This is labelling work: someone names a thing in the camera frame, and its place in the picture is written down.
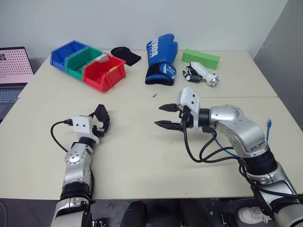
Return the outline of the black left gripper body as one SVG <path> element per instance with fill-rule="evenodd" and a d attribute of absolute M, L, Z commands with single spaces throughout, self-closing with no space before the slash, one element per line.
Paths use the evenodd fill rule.
<path fill-rule="evenodd" d="M 101 138 L 101 137 L 104 137 L 104 135 L 106 133 L 106 129 L 98 128 L 96 125 L 93 125 L 92 132 L 96 137 Z"/>

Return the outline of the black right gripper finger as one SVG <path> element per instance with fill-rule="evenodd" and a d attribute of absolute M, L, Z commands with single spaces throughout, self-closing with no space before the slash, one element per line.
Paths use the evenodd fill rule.
<path fill-rule="evenodd" d="M 180 111 L 180 108 L 177 106 L 177 104 L 164 104 L 159 107 L 160 110 L 166 111 L 166 112 L 178 112 Z"/>
<path fill-rule="evenodd" d="M 156 121 L 154 123 L 167 130 L 183 131 L 184 129 L 181 123 L 174 123 L 172 121 L 161 120 L 161 121 Z"/>

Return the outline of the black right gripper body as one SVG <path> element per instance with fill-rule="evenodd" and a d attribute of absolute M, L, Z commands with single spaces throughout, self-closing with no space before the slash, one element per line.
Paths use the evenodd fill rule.
<path fill-rule="evenodd" d="M 179 118 L 181 119 L 180 125 L 176 126 L 176 130 L 183 130 L 183 123 L 186 128 L 194 128 L 194 117 L 191 114 L 191 109 L 187 106 L 179 106 L 175 104 L 175 108 L 179 111 Z"/>

